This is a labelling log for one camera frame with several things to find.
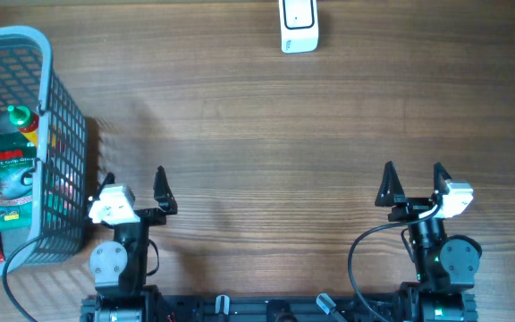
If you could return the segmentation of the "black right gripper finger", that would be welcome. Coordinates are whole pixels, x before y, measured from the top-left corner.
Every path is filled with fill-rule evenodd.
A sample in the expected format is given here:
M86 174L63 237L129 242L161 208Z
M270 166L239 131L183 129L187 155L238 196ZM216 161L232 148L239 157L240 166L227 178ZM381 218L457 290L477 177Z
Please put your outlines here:
M446 171L444 166L437 162L434 164L434 194L441 195L448 193L447 180L452 177Z
M376 207L393 207L405 202L405 193L393 161L384 165L383 179L376 195Z

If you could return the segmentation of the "orange sauce bottle green cap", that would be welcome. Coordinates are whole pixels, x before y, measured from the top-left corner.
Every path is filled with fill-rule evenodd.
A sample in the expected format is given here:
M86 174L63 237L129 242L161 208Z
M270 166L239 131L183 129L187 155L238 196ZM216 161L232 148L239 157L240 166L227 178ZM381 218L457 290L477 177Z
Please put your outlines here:
M33 145L38 144L39 116L26 106L8 106L9 120Z

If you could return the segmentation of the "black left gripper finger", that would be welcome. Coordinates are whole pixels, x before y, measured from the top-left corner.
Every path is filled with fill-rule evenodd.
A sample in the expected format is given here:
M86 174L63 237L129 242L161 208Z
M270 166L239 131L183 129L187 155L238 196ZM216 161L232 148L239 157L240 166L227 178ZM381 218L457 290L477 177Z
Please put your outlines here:
M100 193L102 192L102 190L105 188L106 185L114 184L114 179L115 179L114 174L109 172L106 175L105 179L100 183L100 185L97 189L97 195L100 196Z
M178 213L178 204L167 181L165 169L161 165L156 169L153 190L154 200L159 208L166 215L176 215Z

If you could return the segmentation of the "green 3M gloves packet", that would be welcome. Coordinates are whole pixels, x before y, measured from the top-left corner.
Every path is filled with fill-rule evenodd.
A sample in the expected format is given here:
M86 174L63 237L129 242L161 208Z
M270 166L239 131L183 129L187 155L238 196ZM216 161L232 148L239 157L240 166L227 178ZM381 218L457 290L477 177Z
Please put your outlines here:
M18 132L0 134L0 232L29 227L37 148Z

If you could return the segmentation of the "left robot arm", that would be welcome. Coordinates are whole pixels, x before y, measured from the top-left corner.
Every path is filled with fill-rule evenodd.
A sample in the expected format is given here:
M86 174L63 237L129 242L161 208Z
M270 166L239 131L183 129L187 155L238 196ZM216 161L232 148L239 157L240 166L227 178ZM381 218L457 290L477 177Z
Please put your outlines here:
M174 321L173 310L147 278L158 269L148 269L148 249L157 249L149 228L166 224L178 213L165 169L156 169L153 183L154 208L136 210L135 196L126 184L116 183L109 173L92 196L89 218L114 230L114 238L92 250L89 268L97 295L81 302L80 320L85 322Z

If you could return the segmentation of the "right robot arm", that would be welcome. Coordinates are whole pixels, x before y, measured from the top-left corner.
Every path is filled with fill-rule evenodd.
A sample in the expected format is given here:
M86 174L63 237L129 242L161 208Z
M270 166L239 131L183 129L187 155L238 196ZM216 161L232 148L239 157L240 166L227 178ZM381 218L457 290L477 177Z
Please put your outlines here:
M404 282L385 314L392 321L477 321L475 285L482 248L465 235L446 234L444 221L460 215L473 200L465 180L451 178L434 165L434 189L428 198L405 195L393 162L384 166L375 205L391 209L388 221L407 227L403 240L415 265L417 281Z

